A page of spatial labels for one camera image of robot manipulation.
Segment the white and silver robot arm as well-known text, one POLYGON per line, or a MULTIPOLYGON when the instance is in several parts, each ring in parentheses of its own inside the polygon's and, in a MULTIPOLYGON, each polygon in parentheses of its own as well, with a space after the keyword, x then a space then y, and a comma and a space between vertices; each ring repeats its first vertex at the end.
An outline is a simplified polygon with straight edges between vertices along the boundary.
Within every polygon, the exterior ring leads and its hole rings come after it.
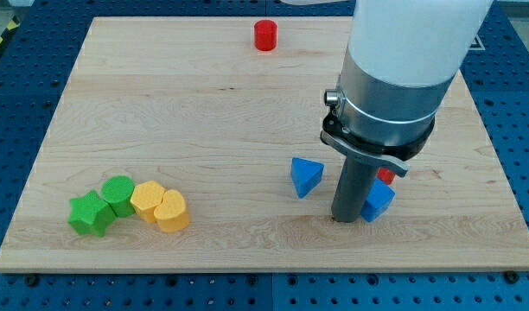
POLYGON ((341 75, 324 94, 321 139, 405 176, 491 0, 360 0, 341 75))

